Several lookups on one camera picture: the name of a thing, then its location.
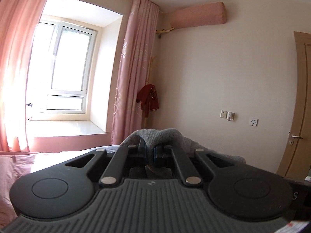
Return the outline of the grey sweatpants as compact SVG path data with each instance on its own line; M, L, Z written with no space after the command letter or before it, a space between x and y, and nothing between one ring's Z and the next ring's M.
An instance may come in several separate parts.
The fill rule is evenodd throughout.
M190 138L184 137L180 131L175 128L168 128L162 130L156 129L139 129L130 134L121 143L122 146L137 145L140 140L143 139L148 148L147 158L151 160L152 149L160 144L167 143L177 148L181 148L186 153L192 153L196 149L204 149L208 152L215 153L214 150L207 149L198 142L191 140ZM171 179L172 171L167 167L155 167L153 165L145 167L145 171L132 170L130 171L131 178L140 178L146 174L149 179Z

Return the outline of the wooden coat rack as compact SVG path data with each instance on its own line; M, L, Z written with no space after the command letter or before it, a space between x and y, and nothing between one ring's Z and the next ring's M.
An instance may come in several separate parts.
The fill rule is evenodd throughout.
M156 57L152 57L150 60L150 67L148 70L148 77L146 80L146 85L142 88L143 89L143 101L141 102L141 107L143 108L142 110L142 129L146 129L147 127L147 119L149 117L149 112L151 112L151 102L155 101L154 99L154 94L152 91L155 91L155 86L152 84L149 84L149 77L150 73L152 70L152 64L155 61Z

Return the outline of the red garment on rack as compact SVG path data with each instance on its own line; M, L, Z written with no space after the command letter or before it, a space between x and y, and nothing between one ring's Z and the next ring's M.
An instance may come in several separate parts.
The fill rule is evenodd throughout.
M156 87L153 84L147 84L142 87L136 96L136 102L141 104L144 117L148 118L150 112L159 109Z

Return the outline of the pink bed cover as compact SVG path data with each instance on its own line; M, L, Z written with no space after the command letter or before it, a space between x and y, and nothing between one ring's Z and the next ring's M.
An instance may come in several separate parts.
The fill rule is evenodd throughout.
M4 228L17 215L10 201L10 189L14 182L26 174L45 169L86 154L92 149L62 151L59 153L1 153L1 228Z

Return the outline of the wooden door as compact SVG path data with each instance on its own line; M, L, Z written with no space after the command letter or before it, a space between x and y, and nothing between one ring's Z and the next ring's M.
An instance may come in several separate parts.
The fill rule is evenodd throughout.
M304 180L310 171L310 34L294 32L297 54L297 92L292 126L277 174ZM290 134L303 137L288 144Z

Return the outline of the pink right curtain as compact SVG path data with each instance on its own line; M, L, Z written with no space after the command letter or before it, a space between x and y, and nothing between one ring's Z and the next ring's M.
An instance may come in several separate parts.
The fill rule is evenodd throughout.
M141 128L143 110L136 102L146 82L155 42L159 6L133 0L122 47L112 119L111 143L119 145Z

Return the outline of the pink curtain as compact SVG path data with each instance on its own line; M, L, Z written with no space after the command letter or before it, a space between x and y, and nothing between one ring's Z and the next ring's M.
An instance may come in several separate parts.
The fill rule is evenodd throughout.
M1 151L28 150L28 66L33 35L46 2L1 0Z
M122 47L112 119L111 143L119 145L141 128L143 110L136 102L146 82L155 42L159 6L133 0Z

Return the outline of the pink covered air conditioner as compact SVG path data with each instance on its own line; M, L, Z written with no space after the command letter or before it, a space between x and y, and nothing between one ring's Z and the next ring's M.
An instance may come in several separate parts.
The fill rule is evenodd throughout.
M225 24L226 7L222 2L187 7L173 12L169 22L176 29Z

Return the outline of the pink left curtain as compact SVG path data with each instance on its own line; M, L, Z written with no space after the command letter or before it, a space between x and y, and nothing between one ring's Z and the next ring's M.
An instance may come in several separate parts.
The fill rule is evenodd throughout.
M33 35L46 2L1 0L1 151L28 150L28 66Z

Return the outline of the white wall plug adapter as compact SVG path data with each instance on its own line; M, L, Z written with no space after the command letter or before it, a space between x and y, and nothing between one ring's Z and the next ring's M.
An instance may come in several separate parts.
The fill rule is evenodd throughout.
M233 121L234 120L234 117L235 117L235 113L233 113L233 112L227 112L227 116L226 116L226 119L228 120L228 121Z

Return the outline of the white wall socket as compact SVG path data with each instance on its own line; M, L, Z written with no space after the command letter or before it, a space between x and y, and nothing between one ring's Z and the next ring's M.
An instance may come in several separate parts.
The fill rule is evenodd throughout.
M250 124L251 126L257 127L257 125L258 125L258 119L257 119L257 118L251 118L249 124Z

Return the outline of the white window frame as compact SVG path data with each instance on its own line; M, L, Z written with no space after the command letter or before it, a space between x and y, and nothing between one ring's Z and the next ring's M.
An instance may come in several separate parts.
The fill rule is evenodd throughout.
M39 113L86 112L97 32L63 21L40 22L28 70L26 104Z

